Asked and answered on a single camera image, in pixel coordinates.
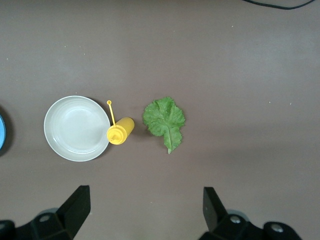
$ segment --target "yellow bottle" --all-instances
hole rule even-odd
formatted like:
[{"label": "yellow bottle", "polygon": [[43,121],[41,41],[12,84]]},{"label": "yellow bottle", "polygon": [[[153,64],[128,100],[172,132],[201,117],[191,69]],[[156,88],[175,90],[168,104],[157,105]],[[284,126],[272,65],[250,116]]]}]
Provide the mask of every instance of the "yellow bottle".
[{"label": "yellow bottle", "polygon": [[115,145],[120,145],[125,142],[129,134],[135,127],[135,122],[130,117],[121,118],[117,123],[115,122],[114,113],[111,107],[111,101],[106,102],[109,105],[113,126],[106,132],[106,137],[109,142]]}]

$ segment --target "lettuce leaf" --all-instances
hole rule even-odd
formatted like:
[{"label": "lettuce leaf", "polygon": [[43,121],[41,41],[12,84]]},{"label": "lettuce leaf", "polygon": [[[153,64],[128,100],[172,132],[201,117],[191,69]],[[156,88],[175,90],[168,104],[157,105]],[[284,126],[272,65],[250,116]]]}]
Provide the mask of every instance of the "lettuce leaf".
[{"label": "lettuce leaf", "polygon": [[142,118],[153,135],[164,137],[168,154],[180,145],[182,141],[180,128],[185,125],[186,119],[171,97],[154,100],[144,109]]}]

